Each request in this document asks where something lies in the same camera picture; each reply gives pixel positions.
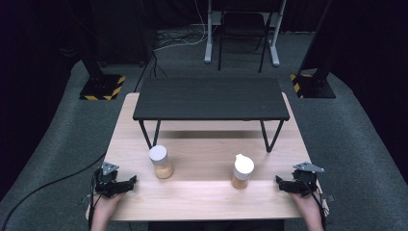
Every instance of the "chair leg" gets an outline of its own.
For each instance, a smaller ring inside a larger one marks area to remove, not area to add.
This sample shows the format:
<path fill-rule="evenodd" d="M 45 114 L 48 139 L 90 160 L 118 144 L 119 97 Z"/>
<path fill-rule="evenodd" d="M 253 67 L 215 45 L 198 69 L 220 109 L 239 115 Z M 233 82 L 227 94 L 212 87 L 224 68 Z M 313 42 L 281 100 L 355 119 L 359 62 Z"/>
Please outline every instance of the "chair leg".
<path fill-rule="evenodd" d="M 256 48 L 255 48 L 255 50 L 258 50 L 258 48 L 259 48 L 259 45 L 261 44 L 261 41 L 262 41 L 262 38 L 259 38 L 259 40 L 258 40 L 258 44 L 256 45 Z"/>
<path fill-rule="evenodd" d="M 219 52 L 218 52 L 218 70 L 221 70 L 221 53 L 222 53 L 222 33 L 219 36 Z"/>
<path fill-rule="evenodd" d="M 261 64 L 259 65 L 259 73 L 262 71 L 262 64 L 264 63 L 265 50 L 267 49 L 268 37 L 264 37 L 264 49 L 262 51 Z"/>

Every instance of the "gray carpet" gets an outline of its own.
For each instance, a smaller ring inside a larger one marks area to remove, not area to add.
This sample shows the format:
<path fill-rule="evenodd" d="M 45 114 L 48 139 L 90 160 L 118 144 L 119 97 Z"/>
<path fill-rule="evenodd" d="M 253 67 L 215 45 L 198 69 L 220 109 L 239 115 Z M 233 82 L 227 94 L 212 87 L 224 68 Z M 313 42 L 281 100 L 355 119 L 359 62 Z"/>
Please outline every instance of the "gray carpet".
<path fill-rule="evenodd" d="M 300 67 L 313 35 L 284 34 L 277 42 L 281 66 L 272 67 L 266 55 L 259 74 L 260 56 L 237 54 L 251 46 L 225 46 L 221 71 L 217 70 L 217 42 L 213 61 L 204 64 L 205 42 L 156 51 L 158 65 L 168 78 L 219 77 L 277 78 L 288 95 L 312 162 L 324 167 L 319 181 L 331 203 L 327 230 L 406 230 L 408 187 L 386 147 L 353 92 L 337 77 L 328 81 L 336 99 L 298 99 L 290 74 Z M 154 76 L 150 63 L 143 78 Z M 109 65 L 105 73 L 122 74 L 126 80 L 116 100 L 79 100 L 88 80 L 82 63 L 72 69 L 64 98 L 47 133 L 27 166 L 0 203 L 0 222 L 26 194 L 97 160 L 107 149 L 117 116 L 127 93 L 134 91 L 142 73 L 137 65 Z M 158 78 L 167 78 L 157 67 Z M 30 196 L 13 213 L 7 230 L 87 230 L 86 207 L 78 202 L 89 193 L 90 169 Z M 285 222 L 286 230 L 306 230 L 302 219 Z M 110 223 L 109 230 L 147 230 L 147 222 Z"/>

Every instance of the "black curtain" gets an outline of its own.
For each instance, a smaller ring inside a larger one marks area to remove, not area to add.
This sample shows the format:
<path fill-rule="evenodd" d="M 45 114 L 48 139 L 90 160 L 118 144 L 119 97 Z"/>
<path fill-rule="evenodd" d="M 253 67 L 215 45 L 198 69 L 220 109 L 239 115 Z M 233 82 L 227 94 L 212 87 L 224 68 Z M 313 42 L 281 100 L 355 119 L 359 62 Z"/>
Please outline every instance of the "black curtain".
<path fill-rule="evenodd" d="M 406 1 L 333 0 L 303 66 L 328 67 L 353 90 L 406 182 L 407 9 Z M 328 64 L 333 47 L 340 52 Z"/>
<path fill-rule="evenodd" d="M 201 23 L 197 8 L 204 23 L 207 23 L 207 0 L 152 0 L 157 29 L 188 26 Z"/>
<path fill-rule="evenodd" d="M 57 33 L 66 30 L 64 23 L 47 6 L 29 0 L 0 2 L 0 199 L 36 150 L 78 61 L 75 52 L 63 55 L 61 48 L 70 38 Z"/>
<path fill-rule="evenodd" d="M 281 24 L 283 32 L 314 32 L 328 0 L 288 0 Z M 195 2 L 192 0 L 152 0 L 159 29 L 199 23 Z M 207 23 L 208 0 L 196 0 L 198 9 Z M 213 0 L 213 10 L 220 9 L 220 1 Z"/>
<path fill-rule="evenodd" d="M 282 32 L 315 32 L 328 0 L 288 0 Z"/>

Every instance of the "metal leg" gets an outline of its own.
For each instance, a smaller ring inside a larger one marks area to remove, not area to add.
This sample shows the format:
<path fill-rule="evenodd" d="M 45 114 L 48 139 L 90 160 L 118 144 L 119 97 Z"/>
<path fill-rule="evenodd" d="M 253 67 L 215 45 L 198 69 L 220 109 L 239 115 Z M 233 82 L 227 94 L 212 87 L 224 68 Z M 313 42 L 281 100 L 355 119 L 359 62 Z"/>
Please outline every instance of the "metal leg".
<path fill-rule="evenodd" d="M 267 147 L 267 152 L 268 153 L 272 151 L 272 148 L 276 143 L 276 139 L 278 138 L 280 130 L 282 129 L 283 121 L 284 120 L 279 121 L 278 129 L 275 132 L 275 136 L 273 137 L 272 143 L 269 145 L 268 135 L 267 135 L 267 131 L 265 129 L 265 124 L 264 124 L 264 121 L 261 120 L 262 136 L 264 136 L 265 146 Z"/>
<path fill-rule="evenodd" d="M 270 49 L 270 55 L 272 57 L 272 62 L 273 66 L 279 66 L 279 57 L 278 57 L 278 52 L 276 51 L 276 41 L 278 39 L 279 35 L 279 30 L 283 18 L 283 12 L 285 10 L 285 5 L 286 5 L 287 0 L 282 1 L 281 8 L 279 10 L 279 13 L 276 18 L 276 23 L 275 23 L 275 31 L 273 32 L 273 39 L 269 41 L 269 49 Z"/>
<path fill-rule="evenodd" d="M 207 46 L 205 49 L 204 63 L 211 62 L 211 55 L 213 53 L 213 5 L 212 0 L 208 0 L 208 19 L 207 19 Z"/>
<path fill-rule="evenodd" d="M 156 143 L 157 143 L 157 138 L 159 137 L 160 123 L 161 123 L 161 121 L 158 120 L 158 121 L 157 121 L 157 125 L 156 125 L 156 132 L 155 132 L 155 134 L 154 134 L 154 139 L 153 139 L 153 146 L 156 145 Z M 151 144 L 151 142 L 150 142 L 149 136 L 147 135 L 146 128 L 144 127 L 144 120 L 139 120 L 139 124 L 140 124 L 141 131 L 143 132 L 144 138 L 146 139 L 147 146 L 148 146 L 149 149 L 150 149 L 150 148 L 152 148 L 153 146 L 152 146 L 152 144 Z"/>

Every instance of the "black cable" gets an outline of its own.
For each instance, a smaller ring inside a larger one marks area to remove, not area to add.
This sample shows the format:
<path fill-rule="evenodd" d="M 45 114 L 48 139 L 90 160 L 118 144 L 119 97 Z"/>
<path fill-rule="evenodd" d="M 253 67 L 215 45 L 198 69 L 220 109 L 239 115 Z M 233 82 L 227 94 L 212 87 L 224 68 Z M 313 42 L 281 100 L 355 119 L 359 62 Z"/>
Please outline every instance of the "black cable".
<path fill-rule="evenodd" d="M 163 74 L 168 78 L 168 76 L 167 76 L 167 74 L 165 73 L 165 71 L 157 64 L 157 57 L 156 57 L 156 54 L 154 53 L 154 51 L 152 51 L 152 55 L 153 55 L 153 58 L 154 58 L 154 60 L 155 60 L 155 64 L 154 64 L 154 77 L 157 77 L 156 67 L 158 67 L 158 68 L 163 72 Z"/>
<path fill-rule="evenodd" d="M 140 77 L 139 77 L 139 80 L 138 80 L 138 82 L 136 83 L 136 86 L 135 86 L 135 89 L 133 90 L 133 92 L 136 92 L 136 89 L 138 88 L 138 86 L 139 86 L 139 83 L 140 83 L 140 80 L 141 80 L 141 78 L 143 77 L 143 74 L 144 74 L 144 71 L 147 69 L 147 66 L 150 64 L 150 60 L 147 62 L 147 64 L 144 66 L 144 69 L 143 69 L 143 71 L 141 72 L 141 75 L 140 75 Z"/>
<path fill-rule="evenodd" d="M 34 193 L 36 193 L 36 192 L 42 190 L 42 189 L 45 188 L 45 187 L 48 187 L 48 186 L 50 186 L 50 185 L 52 185 L 52 184 L 55 184 L 55 183 L 60 182 L 60 181 L 63 181 L 63 180 L 65 180 L 65 179 L 67 179 L 67 178 L 69 178 L 69 177 L 71 177 L 71 176 L 77 175 L 77 174 L 79 174 L 79 173 L 81 173 L 81 172 L 87 170 L 88 168 L 90 168 L 90 167 L 92 167 L 93 165 L 95 165 L 95 164 L 96 164 L 99 160 L 101 160 L 105 155 L 106 155 L 106 151 L 105 151 L 105 153 L 104 153 L 102 156 L 100 156 L 96 161 L 94 161 L 92 164 L 88 165 L 87 167 L 85 167 L 85 168 L 83 168 L 83 169 L 81 169 L 81 170 L 79 170 L 79 171 L 77 171 L 77 172 L 74 172 L 74 173 L 72 173 L 72 174 L 70 174 L 70 175 L 67 175 L 67 176 L 65 176 L 65 177 L 63 177 L 63 178 L 60 178 L 60 179 L 58 179 L 58 180 L 52 181 L 52 182 L 50 182 L 50 183 L 47 183 L 47 184 L 45 184 L 45 185 L 43 185 L 43 186 L 37 188 L 36 190 L 34 190 L 34 191 L 28 193 L 28 194 L 27 194 L 26 196 L 24 196 L 24 198 L 22 198 L 22 199 L 12 208 L 12 210 L 8 213 L 6 219 L 5 219 L 4 222 L 3 222 L 3 226 L 2 226 L 2 228 L 1 228 L 1 231 L 5 231 L 5 230 L 6 230 L 7 222 L 9 221 L 9 219 L 10 219 L 10 217 L 12 216 L 12 214 L 14 213 L 14 211 L 18 208 L 18 206 L 20 206 L 20 204 L 22 204 L 22 203 L 23 203 L 28 197 L 30 197 L 32 194 L 34 194 Z"/>

